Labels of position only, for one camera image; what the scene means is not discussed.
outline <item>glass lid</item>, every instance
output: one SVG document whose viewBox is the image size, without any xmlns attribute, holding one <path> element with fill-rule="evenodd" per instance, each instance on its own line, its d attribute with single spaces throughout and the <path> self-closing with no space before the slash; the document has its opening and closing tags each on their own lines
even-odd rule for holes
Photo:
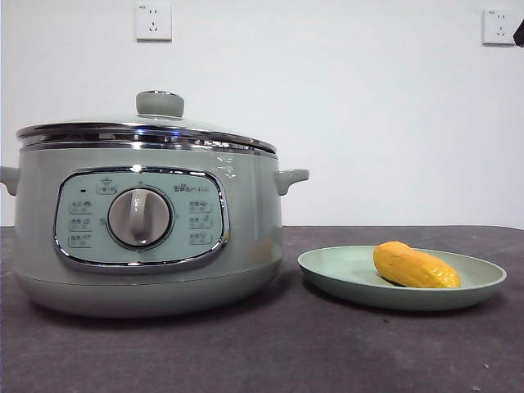
<svg viewBox="0 0 524 393">
<path fill-rule="evenodd" d="M 96 147 L 97 143 L 124 147 L 143 143 L 145 148 L 214 147 L 274 155 L 275 146 L 258 139 L 230 133 L 214 125 L 182 117 L 184 100 L 173 93 L 151 90 L 137 95 L 137 114 L 126 118 L 80 119 L 39 124 L 16 133 L 23 150 Z"/>
</svg>

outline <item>electrical socket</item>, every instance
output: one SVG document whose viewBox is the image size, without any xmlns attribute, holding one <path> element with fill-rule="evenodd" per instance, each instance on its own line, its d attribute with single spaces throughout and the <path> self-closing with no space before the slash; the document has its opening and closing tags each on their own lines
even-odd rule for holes
<svg viewBox="0 0 524 393">
<path fill-rule="evenodd" d="M 168 2 L 137 4 L 134 27 L 138 41 L 171 41 L 171 4 Z"/>
<path fill-rule="evenodd" d="M 484 34 L 482 43 L 491 46 L 513 46 L 513 34 L 517 29 L 517 10 L 484 10 Z"/>
</svg>

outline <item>rotary knob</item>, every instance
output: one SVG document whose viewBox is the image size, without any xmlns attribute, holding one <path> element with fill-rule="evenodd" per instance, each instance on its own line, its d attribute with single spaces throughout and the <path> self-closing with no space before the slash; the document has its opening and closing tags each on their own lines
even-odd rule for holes
<svg viewBox="0 0 524 393">
<path fill-rule="evenodd" d="M 108 224 L 113 235 L 128 246 L 159 241 L 168 231 L 171 213 L 166 200 L 147 188 L 122 192 L 111 204 Z"/>
</svg>

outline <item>plate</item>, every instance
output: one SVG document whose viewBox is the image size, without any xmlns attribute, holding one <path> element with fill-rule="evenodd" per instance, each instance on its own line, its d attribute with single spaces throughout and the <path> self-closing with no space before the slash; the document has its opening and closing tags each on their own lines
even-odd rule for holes
<svg viewBox="0 0 524 393">
<path fill-rule="evenodd" d="M 506 279 L 496 264 L 471 256 L 424 250 L 457 269 L 459 288 L 412 288 L 397 286 L 375 269 L 375 246 L 340 246 L 305 252 L 298 263 L 306 278 L 323 291 L 362 305 L 384 309 L 437 311 L 460 309 L 492 296 Z"/>
</svg>

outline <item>gray tabletop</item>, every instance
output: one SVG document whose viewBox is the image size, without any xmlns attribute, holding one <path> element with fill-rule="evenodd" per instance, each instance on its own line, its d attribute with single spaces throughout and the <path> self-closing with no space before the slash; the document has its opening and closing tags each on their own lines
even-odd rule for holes
<svg viewBox="0 0 524 393">
<path fill-rule="evenodd" d="M 498 227 L 287 227 L 277 277 L 233 305 L 169 318 L 59 314 L 13 277 L 2 229 L 2 392 L 523 392 L 524 231 Z M 506 269 L 486 302 L 374 309 L 304 281 L 296 259 L 391 239 Z"/>
</svg>

